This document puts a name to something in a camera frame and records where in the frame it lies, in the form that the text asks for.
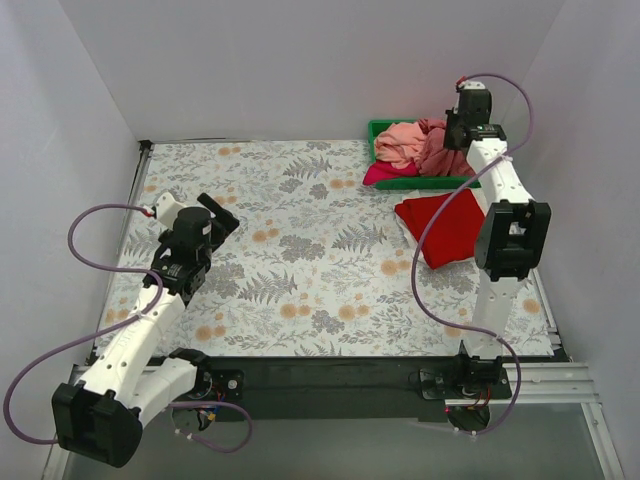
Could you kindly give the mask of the magenta t shirt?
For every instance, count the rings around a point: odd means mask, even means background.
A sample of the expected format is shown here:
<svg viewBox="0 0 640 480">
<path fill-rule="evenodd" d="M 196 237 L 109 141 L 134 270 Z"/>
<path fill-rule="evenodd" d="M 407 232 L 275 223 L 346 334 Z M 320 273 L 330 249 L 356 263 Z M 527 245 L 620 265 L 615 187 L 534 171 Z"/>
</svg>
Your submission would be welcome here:
<svg viewBox="0 0 640 480">
<path fill-rule="evenodd" d="M 373 186 L 381 181 L 394 180 L 397 178 L 411 178 L 418 176 L 418 170 L 413 164 L 409 164 L 404 168 L 397 168 L 395 164 L 375 161 L 369 166 L 362 184 L 364 186 Z"/>
</svg>

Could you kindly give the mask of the dusty pink t shirt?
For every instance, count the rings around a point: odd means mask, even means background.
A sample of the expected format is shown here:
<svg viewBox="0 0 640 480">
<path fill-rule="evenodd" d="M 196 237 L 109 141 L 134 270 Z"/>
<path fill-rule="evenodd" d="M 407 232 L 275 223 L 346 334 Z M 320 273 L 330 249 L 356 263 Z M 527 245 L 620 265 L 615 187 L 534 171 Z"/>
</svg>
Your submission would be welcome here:
<svg viewBox="0 0 640 480">
<path fill-rule="evenodd" d="M 424 135 L 424 142 L 414 163 L 421 176 L 471 177 L 474 174 L 463 152 L 444 147 L 444 120 L 424 118 L 418 121 L 418 126 Z"/>
</svg>

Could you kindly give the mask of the peach t shirt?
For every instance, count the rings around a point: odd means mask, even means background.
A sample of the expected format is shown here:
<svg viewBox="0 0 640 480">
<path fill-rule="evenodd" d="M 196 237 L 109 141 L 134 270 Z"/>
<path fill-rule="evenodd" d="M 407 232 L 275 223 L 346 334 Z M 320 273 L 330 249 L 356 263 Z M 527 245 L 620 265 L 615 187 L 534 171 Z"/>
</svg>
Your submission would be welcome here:
<svg viewBox="0 0 640 480">
<path fill-rule="evenodd" d="M 392 123 L 374 139 L 375 160 L 405 169 L 416 165 L 425 142 L 426 134 L 418 121 Z"/>
</svg>

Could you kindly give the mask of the green plastic bin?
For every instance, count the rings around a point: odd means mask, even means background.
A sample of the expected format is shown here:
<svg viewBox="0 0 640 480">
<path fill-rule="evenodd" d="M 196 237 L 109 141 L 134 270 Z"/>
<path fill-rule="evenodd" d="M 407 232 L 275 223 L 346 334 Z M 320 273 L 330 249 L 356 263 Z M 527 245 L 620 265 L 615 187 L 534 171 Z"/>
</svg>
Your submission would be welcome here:
<svg viewBox="0 0 640 480">
<path fill-rule="evenodd" d="M 473 171 L 464 154 L 444 147 L 446 122 L 439 118 L 372 120 L 372 163 L 363 184 L 381 190 L 455 189 Z"/>
</svg>

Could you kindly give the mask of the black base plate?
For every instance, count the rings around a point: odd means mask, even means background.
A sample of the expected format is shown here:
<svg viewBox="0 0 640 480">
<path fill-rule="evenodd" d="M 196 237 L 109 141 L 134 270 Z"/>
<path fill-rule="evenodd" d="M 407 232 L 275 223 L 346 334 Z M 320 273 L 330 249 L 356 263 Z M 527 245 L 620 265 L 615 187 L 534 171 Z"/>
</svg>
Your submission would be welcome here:
<svg viewBox="0 0 640 480">
<path fill-rule="evenodd" d="M 151 361 L 155 371 L 171 359 L 202 355 L 202 378 L 177 397 L 190 408 L 219 401 L 221 421 L 236 421 L 238 405 L 254 420 L 407 418 L 450 419 L 484 429 L 489 408 L 516 398 L 534 401 L 558 392 L 570 376 L 560 363 L 502 364 L 506 382 L 488 393 L 466 394 L 452 384 L 455 357 L 209 357 L 179 348 Z"/>
</svg>

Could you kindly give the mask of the aluminium frame rail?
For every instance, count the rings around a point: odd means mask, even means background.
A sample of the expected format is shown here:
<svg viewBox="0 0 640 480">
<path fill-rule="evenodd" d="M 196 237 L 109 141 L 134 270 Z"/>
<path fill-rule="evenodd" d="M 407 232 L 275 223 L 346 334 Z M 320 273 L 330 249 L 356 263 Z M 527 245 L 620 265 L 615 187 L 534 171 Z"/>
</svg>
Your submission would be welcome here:
<svg viewBox="0 0 640 480">
<path fill-rule="evenodd" d="M 621 479 L 602 406 L 581 363 L 509 368 L 516 404 L 490 400 L 494 430 L 456 432 L 418 383 L 420 358 L 219 358 L 240 372 L 243 414 L 203 434 L 167 410 L 114 468 L 53 449 L 47 479 Z"/>
</svg>

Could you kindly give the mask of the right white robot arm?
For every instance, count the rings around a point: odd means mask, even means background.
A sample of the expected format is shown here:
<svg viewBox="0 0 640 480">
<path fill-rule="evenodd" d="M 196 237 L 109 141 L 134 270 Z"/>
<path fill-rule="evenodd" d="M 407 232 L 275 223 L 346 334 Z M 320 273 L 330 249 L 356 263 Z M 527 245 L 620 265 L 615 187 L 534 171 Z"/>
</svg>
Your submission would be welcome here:
<svg viewBox="0 0 640 480">
<path fill-rule="evenodd" d="M 471 398 L 506 382 L 501 341 L 516 290 L 540 262 L 551 208 L 536 201 L 516 173 L 504 130 L 490 122 L 489 89 L 464 78 L 456 91 L 457 104 L 446 112 L 444 146 L 465 153 L 488 207 L 474 245 L 479 293 L 452 372 L 454 389 Z"/>
</svg>

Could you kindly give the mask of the floral patterned table mat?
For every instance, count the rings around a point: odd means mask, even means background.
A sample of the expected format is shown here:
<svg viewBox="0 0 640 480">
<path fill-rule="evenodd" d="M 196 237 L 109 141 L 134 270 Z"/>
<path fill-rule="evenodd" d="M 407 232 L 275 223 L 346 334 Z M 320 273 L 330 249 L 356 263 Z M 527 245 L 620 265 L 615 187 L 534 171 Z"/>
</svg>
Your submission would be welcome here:
<svg viewBox="0 0 640 480">
<path fill-rule="evenodd" d="M 413 267 L 405 194 L 364 186 L 369 161 L 363 140 L 154 146 L 141 203 L 206 193 L 240 222 L 156 355 L 455 354 L 476 266 Z"/>
</svg>

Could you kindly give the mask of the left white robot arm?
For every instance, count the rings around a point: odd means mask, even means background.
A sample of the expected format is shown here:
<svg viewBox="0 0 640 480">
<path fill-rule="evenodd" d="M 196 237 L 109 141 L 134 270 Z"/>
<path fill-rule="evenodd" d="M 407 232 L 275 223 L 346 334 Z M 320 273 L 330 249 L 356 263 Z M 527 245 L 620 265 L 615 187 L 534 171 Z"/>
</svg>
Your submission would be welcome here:
<svg viewBox="0 0 640 480">
<path fill-rule="evenodd" d="M 196 365 L 202 355 L 168 361 L 155 374 L 142 373 L 169 327 L 204 284 L 211 257 L 238 228 L 238 220 L 209 195 L 185 206 L 163 193 L 147 214 L 164 231 L 132 309 L 100 358 L 74 384 L 52 396 L 61 448 L 120 468 L 137 450 L 144 427 L 182 394 L 205 398 L 211 373 Z"/>
</svg>

